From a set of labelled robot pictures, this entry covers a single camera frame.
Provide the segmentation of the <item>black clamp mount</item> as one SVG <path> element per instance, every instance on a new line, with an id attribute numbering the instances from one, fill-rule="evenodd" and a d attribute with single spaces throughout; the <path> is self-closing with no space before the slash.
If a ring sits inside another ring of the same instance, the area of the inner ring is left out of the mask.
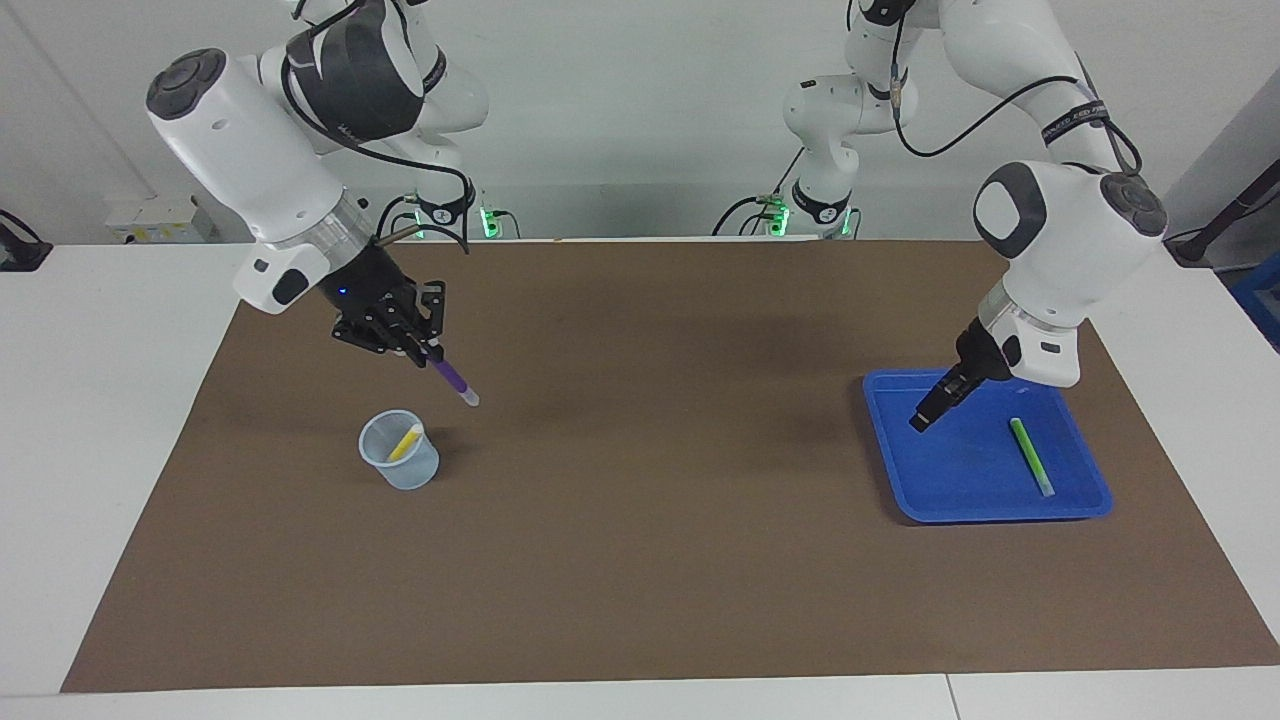
<path id="1" fill-rule="evenodd" d="M 0 272 L 36 272 L 52 251 L 52 245 L 22 218 L 0 208 Z"/>

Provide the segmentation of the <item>blue crate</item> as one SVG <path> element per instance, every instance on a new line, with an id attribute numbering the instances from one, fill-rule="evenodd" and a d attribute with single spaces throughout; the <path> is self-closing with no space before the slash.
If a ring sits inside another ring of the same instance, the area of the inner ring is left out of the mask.
<path id="1" fill-rule="evenodd" d="M 1280 251 L 1235 281 L 1230 293 L 1260 333 L 1280 352 Z"/>

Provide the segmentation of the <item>black stand pole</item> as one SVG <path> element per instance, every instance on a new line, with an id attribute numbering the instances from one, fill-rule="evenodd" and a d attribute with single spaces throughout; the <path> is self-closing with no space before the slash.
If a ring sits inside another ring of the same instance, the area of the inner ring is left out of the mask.
<path id="1" fill-rule="evenodd" d="M 1266 167 L 1210 222 L 1167 237 L 1164 246 L 1181 266 L 1194 266 L 1204 260 L 1211 245 L 1228 229 L 1261 213 L 1277 199 L 1280 199 L 1280 158 Z"/>

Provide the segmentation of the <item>green pen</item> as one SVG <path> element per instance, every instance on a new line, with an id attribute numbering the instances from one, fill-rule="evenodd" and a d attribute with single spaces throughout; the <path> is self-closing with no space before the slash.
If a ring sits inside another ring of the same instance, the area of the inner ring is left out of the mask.
<path id="1" fill-rule="evenodd" d="M 1029 430 L 1027 429 L 1024 420 L 1020 419 L 1019 416 L 1014 416 L 1009 419 L 1007 424 L 1009 429 L 1012 433 L 1014 439 L 1018 443 L 1021 456 L 1033 479 L 1036 480 L 1041 496 L 1044 498 L 1056 496 L 1056 491 L 1053 488 L 1052 480 L 1050 479 L 1050 474 L 1047 473 L 1044 462 L 1038 454 L 1038 450 L 1030 437 Z"/>

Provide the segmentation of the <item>blue plastic tray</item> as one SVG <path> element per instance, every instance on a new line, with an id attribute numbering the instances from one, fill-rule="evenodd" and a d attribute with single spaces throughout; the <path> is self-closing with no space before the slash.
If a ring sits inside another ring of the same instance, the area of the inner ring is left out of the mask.
<path id="1" fill-rule="evenodd" d="M 1075 521 L 1103 518 L 1112 493 L 1062 393 L 1025 380 L 987 383 L 928 432 L 909 424 L 943 369 L 881 369 L 863 383 L 890 488 L 923 524 Z M 1019 416 L 1056 496 L 1041 496 L 1009 419 Z"/>

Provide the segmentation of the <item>white wall socket box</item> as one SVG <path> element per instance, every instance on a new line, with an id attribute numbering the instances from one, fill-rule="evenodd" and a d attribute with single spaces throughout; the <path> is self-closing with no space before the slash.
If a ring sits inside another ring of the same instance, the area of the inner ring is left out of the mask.
<path id="1" fill-rule="evenodd" d="M 216 243 L 221 234 L 195 196 L 154 197 L 111 209 L 105 220 L 114 240 L 131 243 Z"/>

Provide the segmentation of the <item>brown table mat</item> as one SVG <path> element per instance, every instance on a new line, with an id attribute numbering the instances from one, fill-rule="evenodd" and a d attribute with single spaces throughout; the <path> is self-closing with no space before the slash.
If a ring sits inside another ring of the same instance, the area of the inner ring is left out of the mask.
<path id="1" fill-rule="evenodd" d="M 479 391 L 241 306 L 68 692 L 1280 664 L 1097 334 L 1068 391 L 1115 506 L 924 527 L 861 380 L 947 366 L 973 242 L 402 245 Z M 442 462 L 358 454 L 402 409 Z"/>

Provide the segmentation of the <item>translucent plastic cup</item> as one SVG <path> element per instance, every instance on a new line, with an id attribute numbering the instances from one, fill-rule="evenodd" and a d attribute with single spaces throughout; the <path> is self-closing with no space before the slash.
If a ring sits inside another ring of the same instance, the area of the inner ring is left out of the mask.
<path id="1" fill-rule="evenodd" d="M 401 462 L 387 462 L 388 455 L 412 424 L 421 423 L 411 411 L 394 409 L 378 414 L 366 421 L 358 436 L 358 454 L 393 488 L 417 489 L 429 483 L 439 470 L 442 457 L 435 445 L 424 432 L 415 452 Z"/>

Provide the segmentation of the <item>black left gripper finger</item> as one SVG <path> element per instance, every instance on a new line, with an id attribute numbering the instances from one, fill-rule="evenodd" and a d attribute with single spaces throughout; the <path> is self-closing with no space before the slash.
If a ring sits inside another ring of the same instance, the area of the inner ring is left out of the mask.
<path id="1" fill-rule="evenodd" d="M 946 372 L 916 405 L 910 419 L 911 428 L 931 428 L 951 409 L 951 372 Z"/>
<path id="2" fill-rule="evenodd" d="M 925 433 L 961 404 L 975 388 L 975 378 L 964 368 L 951 368 L 918 404 L 918 432 Z"/>

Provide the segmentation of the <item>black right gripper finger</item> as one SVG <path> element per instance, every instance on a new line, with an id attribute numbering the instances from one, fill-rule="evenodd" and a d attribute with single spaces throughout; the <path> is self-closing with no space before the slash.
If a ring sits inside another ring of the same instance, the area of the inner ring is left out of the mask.
<path id="1" fill-rule="evenodd" d="M 416 342 L 420 346 L 439 345 L 445 322 L 445 282 L 425 282 L 415 286 L 420 319 L 416 320 Z"/>
<path id="2" fill-rule="evenodd" d="M 406 356 L 416 366 L 426 366 L 430 359 L 421 343 L 411 333 L 402 329 L 388 329 L 378 322 L 372 324 L 349 320 L 335 320 L 333 337 L 340 342 L 352 345 L 371 354 L 399 354 Z"/>

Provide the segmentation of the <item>purple pen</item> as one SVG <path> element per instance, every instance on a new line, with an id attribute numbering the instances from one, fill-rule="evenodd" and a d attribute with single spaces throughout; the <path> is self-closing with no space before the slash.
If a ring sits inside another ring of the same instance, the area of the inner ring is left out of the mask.
<path id="1" fill-rule="evenodd" d="M 468 407 L 479 407 L 480 397 L 462 374 L 445 359 L 429 359 L 429 365 L 445 380 Z"/>

